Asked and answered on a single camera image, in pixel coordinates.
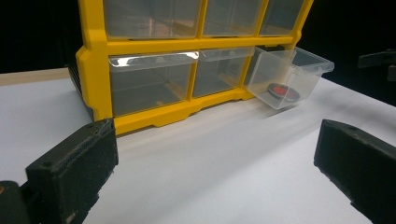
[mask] table surface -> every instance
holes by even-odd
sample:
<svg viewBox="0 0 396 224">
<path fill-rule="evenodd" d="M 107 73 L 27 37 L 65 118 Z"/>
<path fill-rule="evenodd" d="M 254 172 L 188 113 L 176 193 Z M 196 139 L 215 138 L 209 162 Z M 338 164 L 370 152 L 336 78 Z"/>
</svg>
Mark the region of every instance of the table surface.
<svg viewBox="0 0 396 224">
<path fill-rule="evenodd" d="M 0 179 L 91 122 L 69 78 L 0 86 Z M 118 137 L 120 164 L 84 223 L 371 223 L 314 166 L 333 119 L 396 146 L 396 108 L 321 79 L 295 107 L 258 99 Z"/>
</svg>

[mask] yellow frame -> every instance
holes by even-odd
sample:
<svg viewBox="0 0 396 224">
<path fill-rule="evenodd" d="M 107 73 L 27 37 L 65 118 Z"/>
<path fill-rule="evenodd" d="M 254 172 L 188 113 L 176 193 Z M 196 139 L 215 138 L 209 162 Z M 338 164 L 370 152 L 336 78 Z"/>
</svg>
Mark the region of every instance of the yellow frame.
<svg viewBox="0 0 396 224">
<path fill-rule="evenodd" d="M 84 46 L 78 51 L 78 71 L 80 75 L 82 98 L 93 111 L 93 119 L 113 118 L 108 57 L 111 55 L 169 52 L 180 50 L 238 48 L 254 46 L 282 45 L 292 49 L 302 36 L 302 29 L 313 0 L 304 0 L 302 9 L 291 35 L 280 37 L 259 36 L 265 10 L 269 0 L 265 0 L 260 11 L 255 35 L 252 37 L 203 37 L 205 11 L 207 2 L 202 0 L 197 36 L 194 39 L 170 40 L 107 40 L 103 0 L 79 0 L 81 27 Z M 239 86 L 230 91 L 223 91 L 200 98 L 192 98 L 195 72 L 191 72 L 187 100 L 147 111 L 114 118 L 117 134 L 128 133 L 148 126 L 163 126 L 186 119 L 190 114 L 201 109 L 231 100 L 246 100 L 253 97 L 244 88 L 244 79 L 250 58 L 247 58 L 244 73 Z"/>
</svg>

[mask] black background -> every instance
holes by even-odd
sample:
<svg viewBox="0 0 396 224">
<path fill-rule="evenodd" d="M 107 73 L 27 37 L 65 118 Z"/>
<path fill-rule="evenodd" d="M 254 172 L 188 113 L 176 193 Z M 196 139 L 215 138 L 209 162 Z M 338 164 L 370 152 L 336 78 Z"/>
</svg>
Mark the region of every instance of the black background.
<svg viewBox="0 0 396 224">
<path fill-rule="evenodd" d="M 78 37 L 72 46 L 82 42 L 78 20 L 77 0 L 2 3 L 0 76 L 67 66 L 70 36 Z M 334 62 L 334 71 L 323 77 L 396 105 L 388 64 L 357 67 L 360 55 L 396 49 L 396 9 L 390 1 L 316 0 L 297 46 Z"/>
</svg>

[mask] clear plastic bin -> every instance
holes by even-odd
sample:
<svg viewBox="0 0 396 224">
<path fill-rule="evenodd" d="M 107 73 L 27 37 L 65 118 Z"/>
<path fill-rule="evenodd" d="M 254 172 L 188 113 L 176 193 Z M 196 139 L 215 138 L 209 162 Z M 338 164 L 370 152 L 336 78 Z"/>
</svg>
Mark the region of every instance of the clear plastic bin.
<svg viewBox="0 0 396 224">
<path fill-rule="evenodd" d="M 108 38 L 194 38 L 201 0 L 104 0 Z"/>
<path fill-rule="evenodd" d="M 227 91 L 237 86 L 246 58 L 254 48 L 200 51 L 193 97 Z"/>
<path fill-rule="evenodd" d="M 333 69 L 334 63 L 303 49 L 264 51 L 247 89 L 280 109 L 308 98 L 321 75 Z"/>
<path fill-rule="evenodd" d="M 110 57 L 114 116 L 185 100 L 191 64 L 198 56 L 192 51 Z"/>
<path fill-rule="evenodd" d="M 263 0 L 209 0 L 204 36 L 252 36 Z"/>
<path fill-rule="evenodd" d="M 261 36 L 290 35 L 304 0 L 269 0 Z"/>
</svg>

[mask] white table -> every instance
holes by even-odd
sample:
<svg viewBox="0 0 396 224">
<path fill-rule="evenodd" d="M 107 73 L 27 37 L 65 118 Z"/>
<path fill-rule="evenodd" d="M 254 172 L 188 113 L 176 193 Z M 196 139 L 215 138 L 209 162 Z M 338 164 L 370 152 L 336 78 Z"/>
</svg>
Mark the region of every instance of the white table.
<svg viewBox="0 0 396 224">
<path fill-rule="evenodd" d="M 0 87 L 0 179 L 90 118 L 70 79 Z M 396 146 L 396 108 L 321 79 L 275 111 L 257 99 L 118 138 L 120 164 L 84 223 L 371 223 L 314 166 L 320 123 L 354 125 Z"/>
</svg>

